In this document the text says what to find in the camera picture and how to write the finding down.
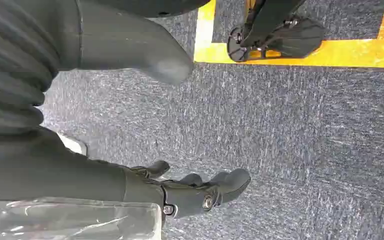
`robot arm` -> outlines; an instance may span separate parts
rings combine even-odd
[[[153,180],[169,166],[128,168],[66,149],[36,108],[61,70],[137,68],[176,84],[192,71],[161,26],[93,0],[0,0],[0,200],[63,197],[156,203],[166,216],[205,213],[236,199],[243,169],[203,183]]]

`yellow tape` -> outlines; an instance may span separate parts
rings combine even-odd
[[[226,43],[212,42],[215,12],[216,0],[199,9],[194,60],[237,64],[229,58]],[[384,16],[377,39],[326,40],[306,58],[254,60],[239,64],[384,68]]]

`ribbed black material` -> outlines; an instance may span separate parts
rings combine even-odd
[[[55,44],[43,27],[14,1],[0,0],[0,134],[31,131],[43,116],[34,106],[44,102],[58,73]]]

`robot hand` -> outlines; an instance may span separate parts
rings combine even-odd
[[[198,174],[191,173],[179,181],[156,181],[170,169],[165,161],[157,161],[149,167],[133,167],[130,170],[144,184],[160,186],[163,192],[165,216],[182,218],[203,214],[213,207],[237,199],[251,181],[248,171],[236,169],[230,173],[220,172],[209,182],[203,182]]]

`clear plastic sheet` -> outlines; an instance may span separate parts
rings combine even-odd
[[[0,201],[0,240],[160,240],[153,203],[70,198]]]

